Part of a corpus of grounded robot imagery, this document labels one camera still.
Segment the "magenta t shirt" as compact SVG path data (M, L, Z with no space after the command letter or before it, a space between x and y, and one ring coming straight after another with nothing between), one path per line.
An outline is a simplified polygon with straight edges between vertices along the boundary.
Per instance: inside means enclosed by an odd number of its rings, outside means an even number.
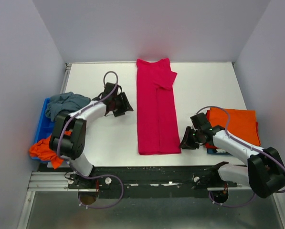
M137 140L140 155L179 154L178 132L173 84L177 73L170 60L137 65Z

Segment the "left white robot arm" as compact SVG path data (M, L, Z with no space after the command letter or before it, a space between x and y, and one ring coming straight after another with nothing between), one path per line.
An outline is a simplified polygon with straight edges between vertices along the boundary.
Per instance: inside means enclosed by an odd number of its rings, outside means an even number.
M85 107L72 113L62 111L57 115L49 148L80 174L79 183L84 188L91 188L95 184L92 174L95 167L84 153L88 125L110 112L114 117L119 117L128 111L132 112L133 108L122 87L116 83L106 83L104 91Z

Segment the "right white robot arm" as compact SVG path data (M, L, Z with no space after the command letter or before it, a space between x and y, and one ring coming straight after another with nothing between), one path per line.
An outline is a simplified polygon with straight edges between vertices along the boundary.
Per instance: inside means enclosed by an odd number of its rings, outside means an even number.
M213 166L210 183L220 187L226 181L250 187L260 198L285 191L285 166L278 151L252 145L232 135L224 127L212 126L204 113L191 118L193 126L187 126L179 145L181 149L198 149L211 144L239 159L244 166L221 162Z

